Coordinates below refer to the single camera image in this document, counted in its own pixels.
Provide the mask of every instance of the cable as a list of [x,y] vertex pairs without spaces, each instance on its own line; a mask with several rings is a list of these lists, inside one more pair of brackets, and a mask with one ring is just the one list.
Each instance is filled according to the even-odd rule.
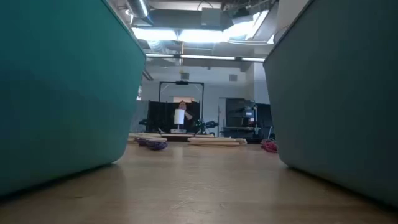
[[210,4],[210,2],[208,2],[208,1],[206,1],[206,0],[201,0],[200,3],[199,3],[199,5],[198,5],[197,11],[199,10],[199,7],[200,7],[200,5],[201,5],[203,2],[209,4],[209,5],[211,6],[211,8],[214,9],[213,5]]

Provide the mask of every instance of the light fixture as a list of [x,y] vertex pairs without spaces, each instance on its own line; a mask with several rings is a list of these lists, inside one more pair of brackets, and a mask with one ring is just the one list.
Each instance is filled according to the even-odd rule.
[[174,55],[172,55],[172,54],[150,54],[150,53],[147,53],[146,55],[147,55],[147,57],[150,57],[150,58],[174,58]]
[[222,31],[215,30],[183,30],[179,40],[189,43],[219,43],[226,41]]
[[184,54],[152,54],[147,53],[149,58],[187,58],[187,59],[207,59],[207,60],[229,60],[237,62],[264,62],[264,58],[249,57],[229,57],[229,56],[212,56],[212,55],[184,55]]
[[256,13],[255,15],[253,15],[253,20],[255,22],[252,26],[252,29],[248,32],[246,40],[254,37],[256,32],[259,30],[261,24],[264,22],[264,19],[266,19],[268,12],[268,10],[264,10],[260,14]]
[[273,35],[269,38],[269,40],[267,41],[267,44],[273,44],[273,43],[274,43],[274,37],[275,37],[275,34],[273,34]]
[[235,57],[211,56],[211,55],[181,55],[181,58],[212,59],[212,60],[235,60]]
[[227,39],[231,37],[245,36],[248,32],[250,32],[252,26],[253,26],[253,21],[240,22],[224,30],[224,36]]
[[177,35],[170,29],[132,28],[137,39],[142,40],[177,40]]
[[264,62],[265,58],[242,58],[243,62]]

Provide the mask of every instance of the person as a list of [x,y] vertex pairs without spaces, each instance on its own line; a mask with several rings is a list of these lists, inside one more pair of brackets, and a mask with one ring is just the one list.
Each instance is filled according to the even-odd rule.
[[181,101],[181,102],[180,102],[178,108],[179,108],[179,109],[182,109],[182,110],[185,110],[185,117],[186,117],[189,121],[192,120],[192,117],[193,117],[193,116],[190,115],[190,114],[187,112],[187,104],[186,104],[184,101]]
[[187,104],[184,101],[181,101],[178,105],[178,108],[185,110],[184,125],[180,128],[191,131],[191,129],[193,128],[193,115],[187,111]]

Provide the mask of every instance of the fluorescent light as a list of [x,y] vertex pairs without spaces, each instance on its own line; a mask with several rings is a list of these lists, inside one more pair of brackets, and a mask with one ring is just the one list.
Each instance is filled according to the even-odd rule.
[[190,43],[219,43],[228,39],[222,31],[214,30],[183,30],[178,38]]
[[264,58],[235,58],[227,56],[212,56],[212,55],[180,55],[180,54],[152,54],[146,53],[149,58],[188,58],[188,59],[209,59],[209,60],[230,60],[230,61],[242,61],[242,62],[264,62]]
[[155,57],[155,58],[174,58],[174,55],[171,54],[146,54],[147,57]]
[[235,57],[207,56],[207,55],[181,55],[181,58],[213,59],[213,60],[235,60]]
[[242,58],[243,62],[264,62],[265,58]]
[[253,20],[255,22],[254,22],[254,24],[252,26],[252,29],[248,32],[248,34],[246,36],[246,40],[254,37],[256,32],[259,30],[262,22],[264,22],[264,19],[266,19],[266,16],[267,16],[268,12],[269,12],[268,10],[264,10],[259,15],[258,15],[258,13],[253,15]]
[[137,39],[142,40],[177,40],[177,35],[170,29],[132,28]]

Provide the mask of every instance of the ceiling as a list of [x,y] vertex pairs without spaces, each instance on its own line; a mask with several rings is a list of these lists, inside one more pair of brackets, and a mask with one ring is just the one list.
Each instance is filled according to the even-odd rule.
[[[126,0],[108,0],[117,12],[118,16],[128,27],[140,27],[142,22],[139,18],[134,18],[131,24],[130,15],[126,14],[128,9]],[[276,29],[276,15],[278,0],[213,0],[208,2],[191,1],[191,0],[147,0],[150,5],[151,15],[154,11],[160,13],[161,21],[177,22],[176,26],[180,26],[184,21],[184,26],[189,26],[190,19],[184,15],[201,15],[203,8],[209,8],[212,5],[216,9],[224,9],[222,13],[231,14],[233,8],[253,6],[249,8],[250,14],[257,11],[268,9],[269,12],[261,24],[259,30],[253,37],[253,41],[240,40],[239,42],[219,42],[219,43],[189,43],[174,40],[163,40],[154,47],[153,42],[139,40],[140,46],[144,52],[149,53],[168,53],[168,54],[191,54],[191,55],[218,55],[232,57],[259,57],[265,58],[273,48],[273,44],[266,44],[270,36],[274,34]],[[190,74],[191,82],[208,82],[227,83],[229,85],[242,85],[245,79],[245,71],[250,67],[250,62],[234,62],[220,60],[198,60],[198,59],[162,59],[148,58],[146,70],[153,79],[162,81],[180,80],[181,67],[184,72]],[[229,75],[238,75],[238,80],[229,82]]]

